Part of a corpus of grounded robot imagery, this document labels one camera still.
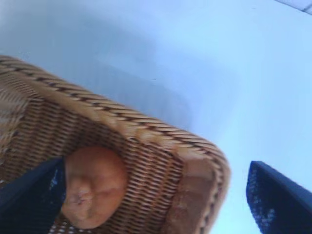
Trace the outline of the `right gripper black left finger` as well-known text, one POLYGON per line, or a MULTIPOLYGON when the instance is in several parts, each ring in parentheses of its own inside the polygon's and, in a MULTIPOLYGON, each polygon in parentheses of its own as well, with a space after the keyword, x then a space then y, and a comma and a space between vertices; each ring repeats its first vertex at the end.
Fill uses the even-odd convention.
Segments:
POLYGON ((0 190, 2 234, 47 234, 66 196, 62 158, 45 161, 0 190))

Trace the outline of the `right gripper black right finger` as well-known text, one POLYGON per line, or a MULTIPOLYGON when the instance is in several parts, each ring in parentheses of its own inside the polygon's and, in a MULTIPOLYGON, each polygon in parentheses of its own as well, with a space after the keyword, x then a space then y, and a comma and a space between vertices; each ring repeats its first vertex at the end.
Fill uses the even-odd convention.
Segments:
POLYGON ((252 161, 246 199, 263 234, 310 234, 312 193, 262 161, 252 161))

